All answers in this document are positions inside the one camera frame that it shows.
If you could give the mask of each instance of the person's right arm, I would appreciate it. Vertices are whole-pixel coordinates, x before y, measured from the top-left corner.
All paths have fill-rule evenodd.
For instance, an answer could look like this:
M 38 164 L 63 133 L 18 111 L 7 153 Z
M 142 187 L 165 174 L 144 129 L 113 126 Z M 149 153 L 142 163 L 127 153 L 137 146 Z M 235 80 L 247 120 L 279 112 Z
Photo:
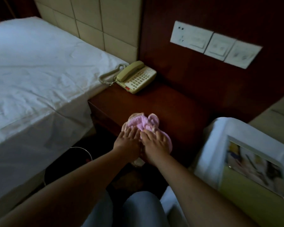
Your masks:
M 141 132 L 144 158 L 156 166 L 175 193 L 190 226 L 257 226 L 217 191 L 192 175 L 168 153 L 166 137 Z

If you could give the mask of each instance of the light blue pants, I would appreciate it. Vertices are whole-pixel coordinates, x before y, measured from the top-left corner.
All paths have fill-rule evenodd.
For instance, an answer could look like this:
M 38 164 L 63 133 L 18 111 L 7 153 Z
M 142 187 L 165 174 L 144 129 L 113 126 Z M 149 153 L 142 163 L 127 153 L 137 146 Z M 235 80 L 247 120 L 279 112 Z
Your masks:
M 112 224 L 113 202 L 106 191 L 82 227 L 111 227 Z M 141 191 L 130 196 L 122 206 L 121 226 L 165 227 L 169 224 L 159 199 L 148 191 Z

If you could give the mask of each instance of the pink cloth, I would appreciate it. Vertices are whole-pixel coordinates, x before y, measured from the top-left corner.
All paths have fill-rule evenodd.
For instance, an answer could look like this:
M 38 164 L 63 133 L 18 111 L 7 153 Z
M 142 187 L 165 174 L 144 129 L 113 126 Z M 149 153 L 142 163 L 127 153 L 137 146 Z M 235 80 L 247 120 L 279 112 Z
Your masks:
M 136 126 L 141 131 L 146 129 L 153 133 L 155 133 L 157 130 L 162 132 L 167 137 L 169 152 L 173 150 L 171 139 L 165 132 L 159 129 L 159 118 L 155 114 L 150 114 L 148 118 L 144 115 L 144 113 L 132 114 L 128 121 L 123 124 L 122 131 L 126 131 L 129 127 L 133 128 L 133 126 Z

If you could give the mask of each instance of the beige telephone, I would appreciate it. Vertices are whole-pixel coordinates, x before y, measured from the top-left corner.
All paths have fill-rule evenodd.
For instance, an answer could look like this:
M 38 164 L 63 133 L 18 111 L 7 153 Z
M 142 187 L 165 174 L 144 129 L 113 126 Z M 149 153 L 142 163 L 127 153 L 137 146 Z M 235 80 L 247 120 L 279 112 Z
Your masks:
M 114 77 L 113 82 L 102 80 L 102 78 L 119 71 L 121 66 L 123 66 L 124 69 Z M 142 61 L 136 61 L 129 66 L 126 66 L 126 64 L 118 65 L 115 70 L 100 76 L 99 81 L 102 84 L 108 85 L 112 85 L 116 82 L 126 91 L 135 94 L 150 84 L 155 79 L 156 74 L 157 72 L 155 70 L 145 66 Z

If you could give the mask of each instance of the white bed sheet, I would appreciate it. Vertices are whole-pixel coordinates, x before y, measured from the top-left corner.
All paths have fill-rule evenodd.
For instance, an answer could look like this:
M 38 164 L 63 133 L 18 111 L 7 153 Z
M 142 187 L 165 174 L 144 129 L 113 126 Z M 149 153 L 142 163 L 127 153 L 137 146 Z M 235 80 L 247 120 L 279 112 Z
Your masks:
M 279 162 L 284 168 L 284 144 L 279 141 L 235 118 L 217 118 L 211 126 L 212 129 L 209 131 L 209 136 L 201 150 L 194 174 L 214 189 L 217 190 L 219 187 L 228 136 L 264 153 L 269 158 Z M 163 194 L 161 203 L 166 214 L 172 212 L 180 214 L 173 215 L 177 218 L 174 223 L 184 223 L 184 225 L 170 226 L 185 226 L 184 214 L 170 187 Z
M 36 17 L 0 23 L 0 198 L 92 128 L 87 100 L 120 63 Z

